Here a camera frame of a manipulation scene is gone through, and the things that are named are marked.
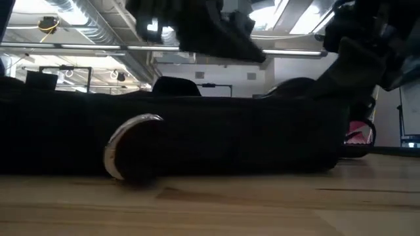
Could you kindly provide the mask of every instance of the fluorescent light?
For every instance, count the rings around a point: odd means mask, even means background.
[[[267,16],[273,16],[276,11],[276,7],[266,7],[259,10],[254,10],[249,14],[250,19],[255,21],[254,30],[266,29]]]
[[[80,92],[87,92],[86,88],[83,88],[83,87],[72,87],[72,89],[80,91]]]
[[[1,43],[2,47],[26,47],[26,48],[37,48],[37,49],[53,49],[55,46],[51,43]]]
[[[299,55],[299,56],[321,56],[322,52],[304,50],[263,50],[271,55]]]
[[[107,50],[114,49],[119,50],[120,46],[113,45],[61,45],[63,49],[98,49],[98,50]]]
[[[157,32],[158,31],[158,20],[152,19],[152,24],[147,25],[147,30]],[[162,27],[162,33],[172,32],[173,28],[171,27]]]
[[[276,27],[276,24],[279,21],[280,17],[282,17],[284,9],[286,9],[286,6],[288,3],[289,3],[289,0],[283,0],[282,2],[280,2],[280,5],[278,5],[278,8],[276,12],[274,13],[274,16],[267,23],[265,30],[271,30],[271,29],[274,29],[274,27]]]
[[[33,30],[37,28],[38,26],[7,26],[8,30]]]
[[[312,30],[312,33],[318,33],[326,24],[328,24],[328,22],[334,17],[335,13],[331,12],[331,14],[329,14],[327,16],[327,18],[325,18],[324,20],[322,20],[321,24],[315,28],[314,30]]]
[[[290,34],[308,34],[318,25],[320,20],[320,9],[314,5],[311,5],[299,18],[295,24],[295,27],[293,27],[293,29],[290,31]]]
[[[163,47],[163,46],[128,46],[127,49],[130,50],[158,50],[158,51],[170,51],[170,52],[178,52],[178,47]]]

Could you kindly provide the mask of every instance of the wall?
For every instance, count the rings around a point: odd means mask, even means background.
[[[264,93],[276,85],[276,58],[273,58],[265,70]]]
[[[276,84],[296,77],[317,79],[337,59],[337,55],[329,53],[321,59],[276,58]]]
[[[380,89],[376,101],[374,124],[377,129],[376,146],[400,147],[400,90],[387,92]]]
[[[264,93],[265,72],[259,66],[218,66],[218,65],[159,65],[165,76],[189,79],[197,84],[215,83],[232,85],[233,97],[251,98]],[[196,72],[205,72],[204,79],[195,79]],[[247,80],[247,73],[256,73],[257,79]],[[205,89],[204,96],[225,96],[226,88]]]

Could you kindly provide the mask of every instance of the metal ring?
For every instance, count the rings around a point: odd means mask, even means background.
[[[112,135],[110,138],[110,141],[108,141],[108,144],[105,147],[104,152],[104,165],[106,171],[117,180],[124,180],[121,173],[118,171],[115,159],[116,159],[116,148],[118,145],[118,142],[121,140],[121,138],[124,136],[124,134],[130,129],[133,128],[135,125],[144,123],[147,121],[163,121],[163,119],[159,115],[154,114],[143,114],[138,115],[136,117],[133,117],[123,123]]]

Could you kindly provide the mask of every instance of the black bag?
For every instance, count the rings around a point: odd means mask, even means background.
[[[104,147],[137,115],[117,149],[126,179],[161,174],[327,170],[338,161],[348,109],[333,100],[124,97],[7,89],[0,173],[105,174]]]

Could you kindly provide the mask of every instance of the desk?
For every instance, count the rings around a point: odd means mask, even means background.
[[[0,235],[420,235],[420,159],[369,155],[311,175],[0,176]]]

